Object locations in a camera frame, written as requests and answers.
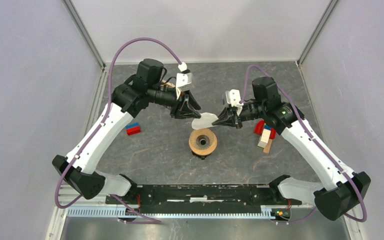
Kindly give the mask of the white paper coffee filter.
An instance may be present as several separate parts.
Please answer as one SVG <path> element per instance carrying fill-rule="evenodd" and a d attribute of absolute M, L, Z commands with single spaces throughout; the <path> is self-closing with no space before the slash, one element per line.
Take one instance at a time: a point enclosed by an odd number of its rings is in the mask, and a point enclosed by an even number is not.
<path fill-rule="evenodd" d="M 191 123 L 191 127 L 193 130 L 212 128 L 214 126 L 213 122 L 219 119 L 217 115 L 210 112 L 203 112 L 200 115 L 200 118 L 193 119 Z"/>

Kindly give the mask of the clear glass dripper cone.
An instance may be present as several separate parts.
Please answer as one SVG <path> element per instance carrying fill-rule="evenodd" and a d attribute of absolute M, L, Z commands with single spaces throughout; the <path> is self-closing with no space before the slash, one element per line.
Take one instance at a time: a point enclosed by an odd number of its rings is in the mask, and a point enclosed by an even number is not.
<path fill-rule="evenodd" d="M 198 150 L 209 149 L 215 142 L 214 133 L 206 128 L 194 130 L 191 137 L 192 146 Z"/>

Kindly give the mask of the dark glass carafe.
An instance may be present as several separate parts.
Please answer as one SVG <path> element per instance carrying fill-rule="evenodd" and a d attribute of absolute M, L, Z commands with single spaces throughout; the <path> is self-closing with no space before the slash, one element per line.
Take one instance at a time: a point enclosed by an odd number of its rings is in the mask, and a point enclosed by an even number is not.
<path fill-rule="evenodd" d="M 211 154 L 207 154 L 207 155 L 199 155 L 199 154 L 196 154 L 196 153 L 192 153 L 196 158 L 199 158 L 200 160 L 205 160 L 207 157 L 209 157 Z"/>

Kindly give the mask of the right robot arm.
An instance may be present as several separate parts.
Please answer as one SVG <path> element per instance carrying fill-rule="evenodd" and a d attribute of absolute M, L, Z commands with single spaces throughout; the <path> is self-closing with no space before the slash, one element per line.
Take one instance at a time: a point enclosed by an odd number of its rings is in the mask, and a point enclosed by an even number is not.
<path fill-rule="evenodd" d="M 253 98 L 249 100 L 242 100 L 237 89 L 224 93 L 224 109 L 212 125 L 240 129 L 243 122 L 262 119 L 300 153 L 320 180 L 308 182 L 284 175 L 273 181 L 269 199 L 275 204 L 293 199 L 314 205 L 331 221 L 342 216 L 366 221 L 364 197 L 371 184 L 369 175 L 356 172 L 327 147 L 292 99 L 282 101 L 286 93 L 273 78 L 259 77 L 251 85 Z"/>

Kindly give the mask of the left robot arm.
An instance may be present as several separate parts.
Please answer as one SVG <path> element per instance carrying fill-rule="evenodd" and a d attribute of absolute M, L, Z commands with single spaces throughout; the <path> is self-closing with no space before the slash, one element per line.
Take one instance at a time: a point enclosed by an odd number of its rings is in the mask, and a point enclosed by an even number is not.
<path fill-rule="evenodd" d="M 137 190 L 121 175 L 99 173 L 96 168 L 115 137 L 149 104 L 168 108 L 174 119 L 199 119 L 200 105 L 192 96 L 193 75 L 187 64 L 178 65 L 175 86 L 162 82 L 167 70 L 163 63 L 146 58 L 136 73 L 108 96 L 109 103 L 80 143 L 65 156 L 56 155 L 52 165 L 61 179 L 80 197 L 93 199 L 98 194 L 116 194 L 125 204 L 133 203 Z"/>

